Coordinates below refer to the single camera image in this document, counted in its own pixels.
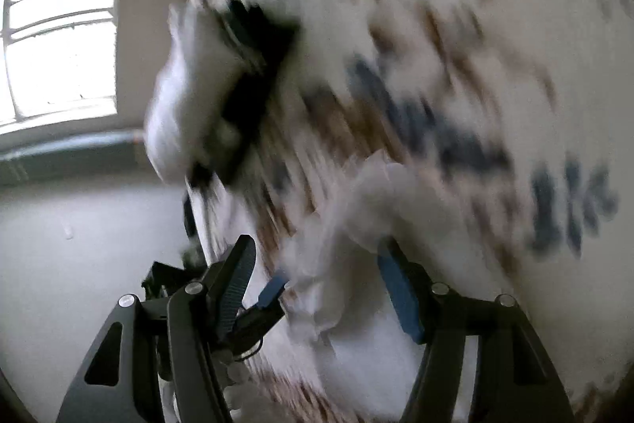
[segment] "white wall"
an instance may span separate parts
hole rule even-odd
[[[142,126],[156,75],[169,53],[169,4],[184,1],[118,0],[116,115],[4,134],[0,136],[0,149],[71,134]]]
[[[0,368],[39,423],[118,298],[180,265],[182,196],[147,172],[0,191]]]

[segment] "white cloth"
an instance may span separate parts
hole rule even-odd
[[[234,382],[223,390],[224,400],[234,423],[291,423],[293,419],[281,405],[272,403],[253,383],[248,368],[241,363],[227,365]]]
[[[145,122],[145,148],[163,181],[182,181],[219,118],[244,62],[202,6],[170,6],[172,48],[157,77]]]
[[[493,300],[512,292],[494,260],[468,235],[458,206],[432,179],[373,155],[323,212],[282,247],[281,265],[297,295],[286,304],[291,334],[313,342],[329,399],[370,418],[397,421],[424,346],[401,329],[376,265],[380,238],[391,235],[433,281],[465,296]],[[474,370],[477,350],[467,347]],[[468,414],[472,386],[456,404]]]

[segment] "cloth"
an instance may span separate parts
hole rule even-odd
[[[223,100],[246,69],[223,39],[214,14],[201,6],[170,6],[172,47],[157,77],[145,121],[145,149],[163,181],[182,181],[201,153]]]
[[[233,384],[223,390],[231,419],[235,423],[291,423],[293,419],[279,405],[262,394],[251,380],[248,368],[239,362],[227,365]]]
[[[291,278],[286,303],[294,339],[314,343],[329,399],[369,419],[398,421],[424,346],[400,327],[376,266],[378,241],[392,235],[433,281],[462,295],[511,292],[503,271],[473,242],[451,199],[380,152],[363,164],[321,213],[286,242],[280,260]],[[467,371],[477,348],[468,347]],[[454,420],[468,416],[473,384],[459,393]]]
[[[194,195],[208,257],[257,236],[264,283],[383,151],[453,199],[590,421],[632,358],[633,1],[251,1],[303,34],[239,183]],[[262,378],[324,393],[309,352],[268,341]]]

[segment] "window frame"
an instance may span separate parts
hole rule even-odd
[[[93,119],[94,117],[105,117],[109,115],[116,115],[116,91],[112,96],[104,96],[101,98],[91,98],[85,99],[81,101],[72,102],[73,106],[69,107],[68,104],[66,106],[61,107],[60,109],[53,109],[52,111],[45,113],[38,113],[33,115],[24,115],[15,99],[14,89],[11,86],[11,75],[10,68],[7,60],[8,56],[8,47],[11,44],[16,44],[17,42],[21,42],[28,38],[35,38],[37,36],[42,36],[44,34],[49,34],[54,31],[58,31],[60,29],[67,28],[75,28],[77,26],[85,26],[85,25],[94,25],[99,23],[110,22],[114,24],[115,31],[118,30],[118,19],[116,16],[116,5],[118,0],[113,0],[112,6],[107,7],[98,7],[94,9],[88,10],[78,10],[75,12],[63,13],[60,15],[56,15],[54,17],[49,17],[46,19],[40,19],[29,23],[24,26],[20,26],[20,28],[11,28],[11,17],[10,10],[11,7],[25,0],[2,0],[2,26],[0,28],[0,39],[2,40],[2,48],[0,52],[4,57],[4,72],[6,74],[6,81],[8,86],[8,92],[11,98],[11,105],[13,106],[14,117],[11,119],[3,120],[0,122],[0,135],[5,134],[7,132],[11,132],[14,130],[19,130],[27,127],[34,127],[40,125],[47,125],[55,122],[65,122],[71,120],[81,120],[81,119]],[[27,29],[35,28],[36,26],[42,25],[44,23],[51,23],[61,19],[68,19],[69,17],[74,17],[77,15],[90,15],[90,13],[104,13],[108,12],[108,17],[94,17],[83,21],[76,21],[64,25],[54,26],[51,28],[41,29],[40,31],[35,31],[33,33],[19,36],[18,38],[14,38],[13,35],[25,31]],[[115,90],[116,90],[116,71],[115,71]]]

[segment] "patterned fabric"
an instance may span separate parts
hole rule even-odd
[[[540,297],[548,287],[535,264],[549,258],[563,278],[562,262],[595,253],[600,230],[619,210],[614,142],[601,111],[613,94],[598,91],[595,77],[610,74],[614,92],[629,77],[628,53],[610,42],[634,38],[632,0],[253,1],[298,20],[302,35],[239,184],[231,194],[211,186],[199,214],[207,220],[208,255],[220,255],[239,231],[228,215],[238,198],[250,219],[242,231],[252,224],[271,272],[284,239],[383,150],[435,177],[459,201],[473,238],[525,295],[573,402],[584,403],[579,388],[586,384],[610,390],[603,378],[621,376],[630,352],[606,360],[597,336],[577,349],[591,357],[587,364],[570,357],[557,339],[572,338],[591,316]],[[552,258],[566,248],[570,256]],[[558,323],[558,311],[570,320]],[[561,333],[557,325],[567,326]],[[614,342],[631,337],[615,332]],[[591,416],[584,405],[584,419]],[[330,418],[322,413],[321,420]]]

